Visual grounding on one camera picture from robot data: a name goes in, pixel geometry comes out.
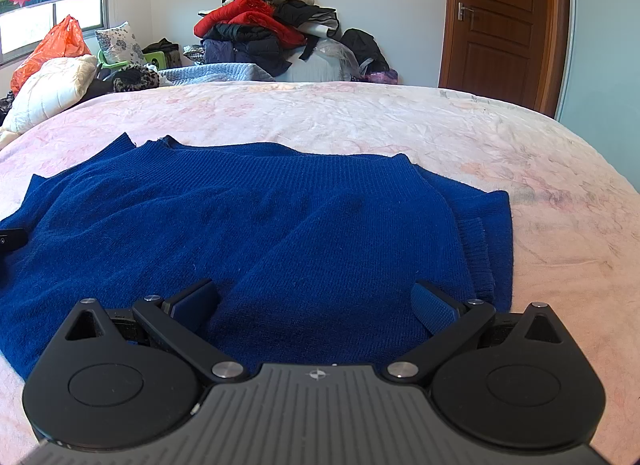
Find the door frame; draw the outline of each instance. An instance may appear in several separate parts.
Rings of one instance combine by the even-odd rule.
[[[534,110],[554,118],[564,77],[564,61],[569,36],[570,0],[548,0],[546,38],[542,54],[542,68]],[[458,1],[447,0],[444,23],[444,43],[438,86],[446,88],[453,49],[453,28],[458,18]]]

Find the brown door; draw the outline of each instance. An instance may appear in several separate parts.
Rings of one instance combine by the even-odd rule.
[[[447,5],[454,8],[447,9],[453,28],[444,85],[534,109],[548,0],[447,0]]]

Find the door handle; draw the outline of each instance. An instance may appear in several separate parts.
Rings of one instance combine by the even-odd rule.
[[[458,3],[458,20],[459,21],[464,21],[465,20],[465,11],[466,12],[476,12],[472,8],[465,7],[465,5],[462,2]]]

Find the orange plastic bag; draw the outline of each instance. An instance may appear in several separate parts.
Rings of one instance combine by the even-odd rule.
[[[27,79],[49,59],[88,54],[91,52],[82,38],[82,28],[78,20],[67,16],[47,33],[33,53],[14,71],[11,91],[17,95]]]

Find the gray ribbed plate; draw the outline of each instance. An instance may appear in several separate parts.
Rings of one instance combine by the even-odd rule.
[[[24,465],[603,465],[591,448],[516,456],[450,429],[413,386],[370,366],[264,365],[242,384],[213,387],[175,432],[105,453],[41,445]]]

